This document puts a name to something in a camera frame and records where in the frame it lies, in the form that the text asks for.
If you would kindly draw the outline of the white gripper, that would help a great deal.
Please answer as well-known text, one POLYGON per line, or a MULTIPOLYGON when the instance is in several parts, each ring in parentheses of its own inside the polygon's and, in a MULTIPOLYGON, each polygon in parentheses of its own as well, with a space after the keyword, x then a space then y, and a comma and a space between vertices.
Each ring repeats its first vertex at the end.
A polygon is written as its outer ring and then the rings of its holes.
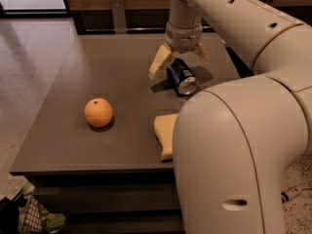
POLYGON ((206 51, 201 41, 203 26, 201 23, 192 28, 178 28, 170 22, 166 24, 165 42, 162 44, 148 69, 151 79, 155 78, 165 63, 172 59, 172 52, 194 52, 202 59, 207 58, 206 51))

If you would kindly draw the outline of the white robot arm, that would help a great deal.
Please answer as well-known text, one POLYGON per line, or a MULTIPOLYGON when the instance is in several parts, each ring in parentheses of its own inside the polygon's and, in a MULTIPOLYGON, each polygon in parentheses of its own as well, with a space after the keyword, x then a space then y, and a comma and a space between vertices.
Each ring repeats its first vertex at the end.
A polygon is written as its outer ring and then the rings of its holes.
POLYGON ((311 151, 312 27, 258 0, 172 0, 166 42, 198 44, 205 20, 253 76, 180 109, 173 164, 186 234, 285 234, 284 171, 311 151))

